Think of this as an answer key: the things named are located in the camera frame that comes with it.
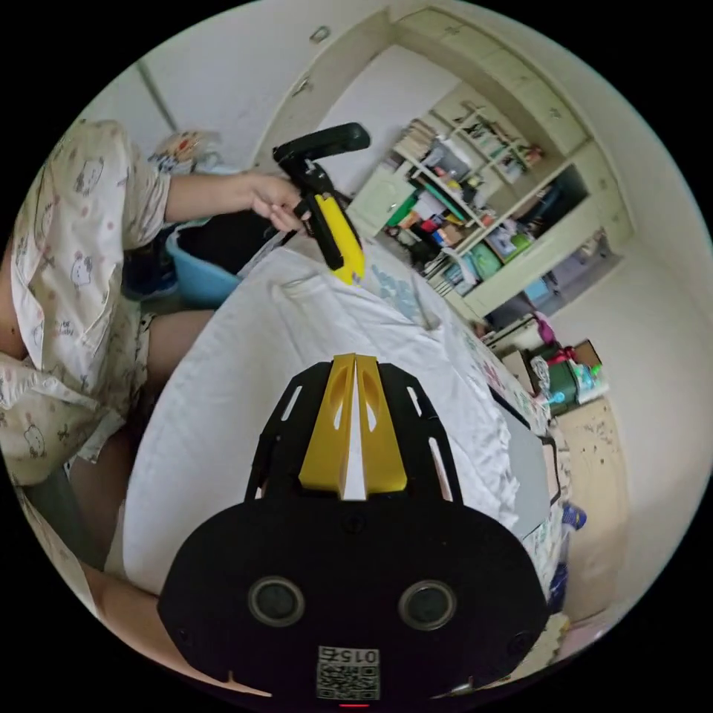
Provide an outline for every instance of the camera lens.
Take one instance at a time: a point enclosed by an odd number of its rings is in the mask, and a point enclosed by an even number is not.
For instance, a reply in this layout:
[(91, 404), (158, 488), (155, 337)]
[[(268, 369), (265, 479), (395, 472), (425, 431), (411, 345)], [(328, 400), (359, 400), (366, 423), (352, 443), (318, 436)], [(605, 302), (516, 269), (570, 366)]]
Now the camera lens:
[(455, 612), (455, 595), (442, 582), (418, 582), (399, 601), (401, 619), (413, 629), (433, 631), (446, 624)]
[(282, 577), (258, 580), (248, 593), (251, 614), (268, 626), (290, 626), (305, 611), (305, 599), (299, 588)]

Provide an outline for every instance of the hand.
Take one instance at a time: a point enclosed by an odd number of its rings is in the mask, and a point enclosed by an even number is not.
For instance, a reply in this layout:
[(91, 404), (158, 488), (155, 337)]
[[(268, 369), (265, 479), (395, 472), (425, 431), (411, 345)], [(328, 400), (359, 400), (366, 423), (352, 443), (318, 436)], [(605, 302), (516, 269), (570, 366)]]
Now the hand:
[(263, 218), (268, 218), (280, 232), (302, 230), (302, 221), (294, 212), (301, 200), (295, 186), (278, 176), (249, 173), (245, 178), (248, 179), (250, 187), (252, 210)]

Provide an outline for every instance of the black handle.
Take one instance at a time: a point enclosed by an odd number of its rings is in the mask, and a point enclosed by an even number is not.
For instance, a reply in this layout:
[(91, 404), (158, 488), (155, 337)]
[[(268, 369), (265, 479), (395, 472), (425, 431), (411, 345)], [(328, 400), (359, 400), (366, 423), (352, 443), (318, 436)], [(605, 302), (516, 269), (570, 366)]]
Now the black handle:
[(357, 122), (332, 126), (294, 139), (273, 149), (273, 158), (280, 166), (295, 159), (318, 161), (352, 151), (361, 151), (371, 145), (371, 137)]

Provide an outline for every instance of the printed number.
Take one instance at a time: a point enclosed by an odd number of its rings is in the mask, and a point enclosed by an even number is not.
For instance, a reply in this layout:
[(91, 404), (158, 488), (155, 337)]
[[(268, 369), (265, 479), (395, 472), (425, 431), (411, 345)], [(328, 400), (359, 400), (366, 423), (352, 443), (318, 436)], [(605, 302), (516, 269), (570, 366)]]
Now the printed number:
[(317, 697), (327, 700), (378, 700), (379, 651), (319, 647)]

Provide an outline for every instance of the white cloth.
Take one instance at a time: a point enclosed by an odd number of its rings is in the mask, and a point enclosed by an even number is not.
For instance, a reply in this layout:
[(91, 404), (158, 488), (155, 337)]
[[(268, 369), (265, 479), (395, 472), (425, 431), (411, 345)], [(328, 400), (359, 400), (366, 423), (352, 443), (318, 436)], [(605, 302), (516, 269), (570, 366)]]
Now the white cloth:
[[(298, 248), (276, 250), (251, 272), (159, 399), (129, 484), (121, 542), (107, 563), (144, 590), (158, 594), (193, 530), (243, 500), (258, 437), (283, 390), (336, 354), (370, 354), (415, 375), (449, 435), (465, 502), (506, 526), (515, 520), (509, 434), (462, 324), (420, 287), (397, 286), (392, 295), (404, 310), (416, 304), (413, 318), (371, 294), (381, 290), (373, 270), (381, 263), (369, 259), (367, 289), (349, 287)], [(384, 251), (368, 246), (368, 258), (377, 253)], [(348, 496), (360, 471), (354, 437), (352, 444)]]
[(140, 309), (121, 294), (123, 251), (156, 236), (169, 178), (115, 122), (71, 129), (15, 223), (13, 304), (28, 356), (0, 354), (0, 446), (17, 485), (77, 452), (94, 461), (146, 378)]

